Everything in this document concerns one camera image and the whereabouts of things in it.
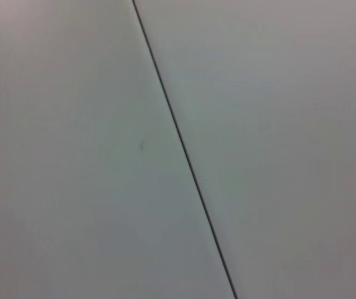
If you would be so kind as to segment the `thin black wall strip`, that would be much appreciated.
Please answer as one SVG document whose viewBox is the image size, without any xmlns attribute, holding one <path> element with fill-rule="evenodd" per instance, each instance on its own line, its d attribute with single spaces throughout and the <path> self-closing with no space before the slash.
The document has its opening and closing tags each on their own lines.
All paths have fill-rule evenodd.
<svg viewBox="0 0 356 299">
<path fill-rule="evenodd" d="M 202 209 L 203 209 L 204 214 L 205 214 L 205 216 L 207 218 L 208 226 L 210 227 L 210 231 L 212 233 L 213 241 L 214 241 L 215 246 L 217 248 L 218 256 L 219 256 L 219 259 L 220 259 L 220 261 L 222 263 L 223 270 L 225 272 L 225 276 L 226 276 L 228 284 L 230 286 L 230 290 L 231 290 L 233 299 L 239 299 L 239 297 L 237 295 L 236 288 L 234 286 L 234 282 L 232 280 L 232 276 L 230 274 L 228 265 L 227 265 L 226 260 L 225 260 L 225 256 L 223 254 L 223 250 L 221 248 L 221 245 L 220 245 L 220 242 L 219 242 L 219 239 L 218 239 L 218 235 L 217 235 L 217 233 L 215 231 L 215 227 L 214 227 L 214 224 L 213 224 L 213 221 L 212 221 L 212 217 L 210 216 L 210 213 L 208 211 L 207 203 L 206 203 L 206 201 L 204 199 L 204 195 L 202 194 L 202 190 L 201 190 L 201 187 L 200 187 L 200 184 L 199 184 L 199 180 L 197 179 L 197 175 L 195 173 L 195 170 L 194 170 L 194 167 L 193 167 L 189 152 L 187 150 L 184 138 L 183 138 L 181 130 L 179 128 L 179 124 L 178 124 L 178 121 L 177 121 L 177 118 L 176 118 L 176 113 L 174 112 L 174 109 L 173 109 L 173 106 L 172 106 L 172 102 L 171 102 L 171 100 L 169 98 L 169 94 L 168 94 L 166 86 L 164 84 L 164 81 L 163 81 L 163 78 L 162 78 L 162 74 L 161 74 L 160 68 L 159 68 L 158 63 L 157 63 L 156 56 L 154 54 L 154 51 L 153 51 L 153 48 L 152 48 L 152 45 L 151 45 L 151 41 L 149 40 L 149 35 L 147 33 L 146 26 L 144 25 L 143 17 L 141 16 L 140 10 L 138 8 L 137 0 L 131 0 L 131 2 L 133 4 L 134 11 L 135 11 L 136 16 L 138 18 L 138 22 L 139 22 L 139 25 L 141 27 L 141 31 L 142 31 L 143 36 L 144 36 L 144 40 L 146 41 L 146 45 L 148 47 L 148 51 L 149 51 L 149 54 L 151 56 L 151 60 L 152 60 L 153 66 L 155 68 L 155 71 L 156 71 L 160 86 L 162 88 L 162 92 L 164 94 L 164 98 L 166 99 L 166 103 L 167 103 L 167 106 L 169 108 L 172 121 L 174 122 L 174 127 L 175 127 L 177 135 L 179 137 L 180 145 L 181 145 L 182 150 L 184 152 L 185 159 L 187 161 L 187 164 L 188 164 L 188 167 L 190 169 L 190 173 L 191 173 L 192 179 L 194 181 L 197 193 L 199 195 L 199 198 L 200 198 L 200 201 L 201 201 L 201 205 L 202 205 Z"/>
</svg>

